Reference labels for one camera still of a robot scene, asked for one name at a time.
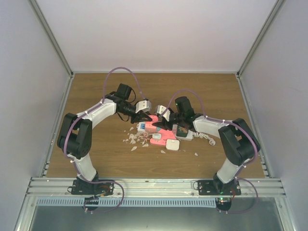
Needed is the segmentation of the white power strip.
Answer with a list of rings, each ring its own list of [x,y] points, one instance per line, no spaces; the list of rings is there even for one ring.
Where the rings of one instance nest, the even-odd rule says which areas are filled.
[[[193,132],[173,125],[172,130],[165,130],[156,126],[153,126],[151,122],[140,122],[137,124],[137,131],[147,132],[148,134],[159,133],[161,138],[170,137],[171,139],[191,141],[193,139]]]

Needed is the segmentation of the pink cube socket adapter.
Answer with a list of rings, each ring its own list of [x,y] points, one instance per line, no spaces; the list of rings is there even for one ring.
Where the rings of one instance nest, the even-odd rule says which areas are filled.
[[[149,115],[152,121],[145,122],[145,131],[148,133],[156,133],[157,127],[153,123],[158,122],[158,117],[156,115]]]

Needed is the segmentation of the small white usb charger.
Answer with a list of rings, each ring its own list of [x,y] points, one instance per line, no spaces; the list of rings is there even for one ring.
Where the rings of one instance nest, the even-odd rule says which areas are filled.
[[[154,133],[152,135],[152,138],[155,140],[160,140],[162,138],[162,135],[160,133]]]

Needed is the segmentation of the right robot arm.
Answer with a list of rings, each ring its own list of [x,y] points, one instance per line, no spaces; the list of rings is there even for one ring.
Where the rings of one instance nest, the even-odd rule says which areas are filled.
[[[220,120],[195,113],[186,96],[177,98],[175,103],[177,112],[162,105],[156,107],[155,114],[161,121],[155,125],[171,130],[176,124],[220,139],[226,160],[213,176],[213,189],[217,194],[224,195],[242,169],[257,157],[261,149],[259,141],[242,118]]]

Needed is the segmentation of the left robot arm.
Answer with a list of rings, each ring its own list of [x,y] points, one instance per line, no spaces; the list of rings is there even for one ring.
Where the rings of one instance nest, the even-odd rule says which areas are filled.
[[[84,181],[82,188],[88,194],[99,190],[98,173],[90,158],[92,130],[115,114],[128,116],[132,124],[152,121],[149,116],[151,102],[146,98],[136,103],[130,102],[131,92],[133,89],[130,86],[120,84],[117,91],[104,95],[91,108],[78,114],[68,113],[63,118],[57,146],[74,165],[77,177]]]

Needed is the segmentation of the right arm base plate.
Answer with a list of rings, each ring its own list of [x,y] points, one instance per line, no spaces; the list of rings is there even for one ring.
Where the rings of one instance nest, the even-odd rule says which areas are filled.
[[[203,196],[233,196],[241,195],[239,183],[232,180],[227,184],[218,183],[215,180],[197,180],[192,187]]]

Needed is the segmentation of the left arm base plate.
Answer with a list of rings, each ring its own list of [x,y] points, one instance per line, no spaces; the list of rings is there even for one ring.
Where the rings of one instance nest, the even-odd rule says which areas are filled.
[[[67,188],[72,195],[92,195],[92,196],[109,196],[113,194],[114,181],[107,180],[103,183],[93,184],[77,178],[73,185]]]

